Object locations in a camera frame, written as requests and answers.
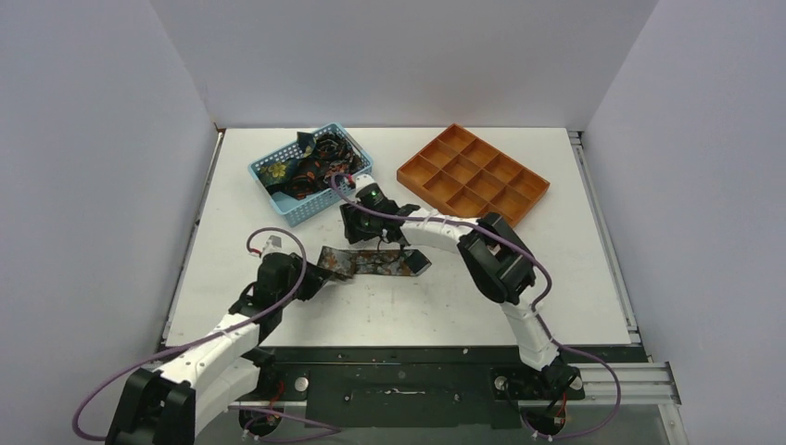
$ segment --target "orange sorting tray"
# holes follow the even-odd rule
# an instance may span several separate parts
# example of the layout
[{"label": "orange sorting tray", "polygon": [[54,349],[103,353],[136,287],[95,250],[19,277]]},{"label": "orange sorting tray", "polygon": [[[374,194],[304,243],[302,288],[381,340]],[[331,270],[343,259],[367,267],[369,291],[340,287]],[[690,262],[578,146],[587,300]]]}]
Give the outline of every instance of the orange sorting tray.
[{"label": "orange sorting tray", "polygon": [[499,213],[518,224],[549,182],[497,148],[452,124],[397,171],[399,182],[446,215]]}]

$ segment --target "bolt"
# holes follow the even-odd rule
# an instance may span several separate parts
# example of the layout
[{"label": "bolt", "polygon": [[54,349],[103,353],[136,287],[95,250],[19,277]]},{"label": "bolt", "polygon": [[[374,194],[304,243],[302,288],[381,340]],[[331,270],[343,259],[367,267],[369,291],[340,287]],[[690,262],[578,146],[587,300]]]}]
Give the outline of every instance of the bolt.
[{"label": "bolt", "polygon": [[298,392],[303,392],[309,387],[309,379],[306,377],[298,377],[295,379],[295,389]]},{"label": "bolt", "polygon": [[505,389],[505,385],[507,384],[508,384],[508,379],[505,378],[503,375],[500,375],[499,377],[494,379],[494,388],[496,388],[499,391]]}]

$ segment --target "cloth on table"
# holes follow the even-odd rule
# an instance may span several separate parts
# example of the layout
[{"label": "cloth on table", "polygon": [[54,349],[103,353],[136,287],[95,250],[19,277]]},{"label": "cloth on table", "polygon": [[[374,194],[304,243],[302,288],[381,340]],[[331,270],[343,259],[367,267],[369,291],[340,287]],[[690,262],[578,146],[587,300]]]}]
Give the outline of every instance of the cloth on table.
[{"label": "cloth on table", "polygon": [[363,166],[352,144],[338,134],[314,137],[312,133],[298,132],[298,148],[303,153],[301,158],[275,161],[257,172],[271,195],[282,192],[303,199],[330,188],[330,176],[334,173],[354,173]]}]

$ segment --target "white wall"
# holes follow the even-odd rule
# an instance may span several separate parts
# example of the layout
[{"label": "white wall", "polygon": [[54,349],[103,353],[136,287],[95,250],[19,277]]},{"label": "white wall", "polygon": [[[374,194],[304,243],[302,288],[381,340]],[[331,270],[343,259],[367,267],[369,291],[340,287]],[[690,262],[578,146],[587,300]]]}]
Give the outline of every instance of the white wall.
[{"label": "white wall", "polygon": [[2,2],[2,443],[84,443],[153,351],[215,137],[146,0]]},{"label": "white wall", "polygon": [[656,0],[153,0],[219,126],[583,129]]},{"label": "white wall", "polygon": [[782,444],[786,3],[661,0],[585,134],[692,445]]}]

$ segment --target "basket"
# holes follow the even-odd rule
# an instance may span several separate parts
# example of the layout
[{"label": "basket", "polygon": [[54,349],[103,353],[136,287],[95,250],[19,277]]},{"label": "basket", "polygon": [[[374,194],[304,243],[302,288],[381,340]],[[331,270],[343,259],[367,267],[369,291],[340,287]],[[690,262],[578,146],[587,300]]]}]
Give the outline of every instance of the basket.
[{"label": "basket", "polygon": [[[337,134],[338,136],[346,139],[347,142],[349,142],[349,144],[352,146],[352,149],[355,150],[355,153],[361,157],[363,166],[359,171],[354,172],[353,174],[371,173],[374,162],[368,155],[368,152],[363,150],[361,146],[358,145],[357,141],[355,141],[355,139],[349,135],[344,127],[338,123],[329,123],[315,131],[314,135],[320,136],[326,133]],[[260,167],[270,162],[292,158],[301,158],[302,156],[303,152],[300,151],[296,141],[275,150],[273,153],[264,158],[251,162],[248,164],[248,172],[251,173],[254,181],[257,182],[265,195],[267,195],[268,192],[264,185],[262,185],[262,182],[260,182],[260,178],[257,175],[257,173],[260,171]],[[349,195],[352,193],[352,189],[349,188],[349,185],[346,182],[341,182],[341,184],[338,186],[338,189],[341,190],[341,193],[344,195]],[[273,206],[273,209],[276,213],[286,219],[286,223],[288,223],[290,227],[294,227],[308,220],[310,217],[316,215],[320,211],[327,209],[328,207],[337,203],[339,199],[341,198],[336,194],[335,191],[333,191],[332,188],[315,193],[303,199],[294,199],[293,197],[285,195],[281,192],[276,192],[270,196],[270,202]]]}]

